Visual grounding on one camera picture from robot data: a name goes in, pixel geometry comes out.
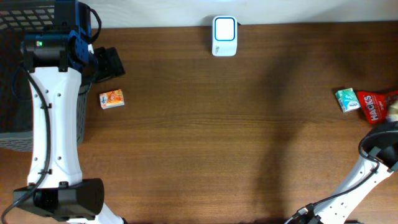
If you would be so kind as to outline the orange tissue pack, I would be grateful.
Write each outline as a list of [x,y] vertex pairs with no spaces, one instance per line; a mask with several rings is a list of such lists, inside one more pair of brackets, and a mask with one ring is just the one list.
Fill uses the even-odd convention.
[[124,106],[122,90],[113,90],[99,95],[99,102],[102,109],[109,109]]

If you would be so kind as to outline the green Kleenex tissue pack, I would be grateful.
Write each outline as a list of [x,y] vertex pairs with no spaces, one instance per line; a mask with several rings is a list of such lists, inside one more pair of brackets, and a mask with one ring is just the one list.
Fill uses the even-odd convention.
[[356,93],[352,88],[338,90],[335,93],[335,96],[338,100],[342,112],[344,113],[357,110],[361,107],[359,100],[357,99]]

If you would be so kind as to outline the red Hacks candy bag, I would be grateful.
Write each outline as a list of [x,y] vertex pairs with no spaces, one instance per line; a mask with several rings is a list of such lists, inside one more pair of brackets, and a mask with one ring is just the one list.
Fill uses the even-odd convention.
[[385,93],[357,91],[356,96],[367,121],[378,124],[387,119],[390,105],[397,101],[397,90]]

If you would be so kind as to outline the yellow snack bag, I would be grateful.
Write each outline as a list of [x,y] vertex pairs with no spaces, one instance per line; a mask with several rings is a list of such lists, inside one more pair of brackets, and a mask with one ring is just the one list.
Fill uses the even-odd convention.
[[398,121],[398,101],[391,101],[387,105],[386,120],[388,122]]

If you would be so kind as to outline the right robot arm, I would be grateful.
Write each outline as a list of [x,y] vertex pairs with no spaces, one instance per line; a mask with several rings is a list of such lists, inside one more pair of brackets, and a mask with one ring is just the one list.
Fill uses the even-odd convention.
[[377,184],[397,172],[397,122],[373,128],[358,152],[357,163],[331,196],[298,209],[285,223],[345,223]]

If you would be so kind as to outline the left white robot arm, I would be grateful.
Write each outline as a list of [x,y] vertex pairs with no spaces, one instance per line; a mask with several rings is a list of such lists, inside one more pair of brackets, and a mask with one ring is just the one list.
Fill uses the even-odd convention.
[[77,103],[82,86],[124,74],[114,48],[93,48],[97,12],[79,1],[56,1],[53,23],[21,43],[32,93],[33,155],[27,185],[13,207],[66,223],[124,223],[104,201],[99,178],[84,179],[77,151]]

